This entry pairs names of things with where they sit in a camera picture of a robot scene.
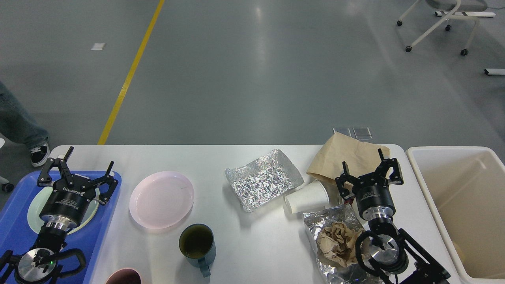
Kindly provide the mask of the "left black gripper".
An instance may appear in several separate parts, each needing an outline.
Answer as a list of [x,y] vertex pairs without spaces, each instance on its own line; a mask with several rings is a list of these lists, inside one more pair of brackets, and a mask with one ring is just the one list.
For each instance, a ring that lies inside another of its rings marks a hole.
[[[38,187],[53,186],[49,171],[56,167],[61,175],[54,184],[53,191],[39,214],[40,219],[49,223],[63,223],[64,230],[80,228],[89,222],[100,205],[106,205],[118,185],[112,175],[114,161],[111,161],[104,176],[91,180],[82,175],[73,175],[67,165],[74,147],[69,147],[63,158],[48,158],[37,179]],[[99,187],[108,185],[105,193],[99,194]]]

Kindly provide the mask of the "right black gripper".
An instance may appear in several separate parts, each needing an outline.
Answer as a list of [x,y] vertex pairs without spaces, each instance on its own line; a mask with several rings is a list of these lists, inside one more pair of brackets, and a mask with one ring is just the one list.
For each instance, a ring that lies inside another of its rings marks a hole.
[[378,149],[381,162],[371,173],[371,185],[362,186],[358,177],[349,173],[348,164],[343,161],[343,173],[335,178],[339,195],[345,201],[355,199],[361,219],[391,218],[396,208],[390,193],[390,185],[403,185],[402,171],[396,158],[385,158],[382,149]]

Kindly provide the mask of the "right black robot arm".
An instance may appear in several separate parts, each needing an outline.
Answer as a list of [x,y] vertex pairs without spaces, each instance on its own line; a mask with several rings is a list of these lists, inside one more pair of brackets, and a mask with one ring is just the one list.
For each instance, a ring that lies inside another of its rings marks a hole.
[[398,277],[413,258],[415,269],[403,280],[404,284],[447,284],[450,273],[417,241],[393,222],[396,212],[390,185],[402,185],[402,171],[398,160],[385,158],[378,150],[380,164],[375,171],[355,177],[348,164],[342,162],[343,173],[335,178],[340,196],[357,205],[359,217],[368,223],[355,243],[355,255],[361,268],[391,283],[390,275]]

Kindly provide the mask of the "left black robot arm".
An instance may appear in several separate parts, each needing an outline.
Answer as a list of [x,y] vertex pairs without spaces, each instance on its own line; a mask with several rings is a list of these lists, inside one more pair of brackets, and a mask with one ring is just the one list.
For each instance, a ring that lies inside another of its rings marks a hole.
[[114,161],[94,179],[72,173],[67,162],[73,150],[69,147],[63,157],[47,159],[40,171],[36,185],[52,189],[39,214],[43,225],[24,253],[2,253],[1,283],[13,276],[18,284],[55,284],[86,269],[85,253],[79,245],[67,248],[66,238],[81,226],[92,202],[107,205],[120,182],[112,174]]

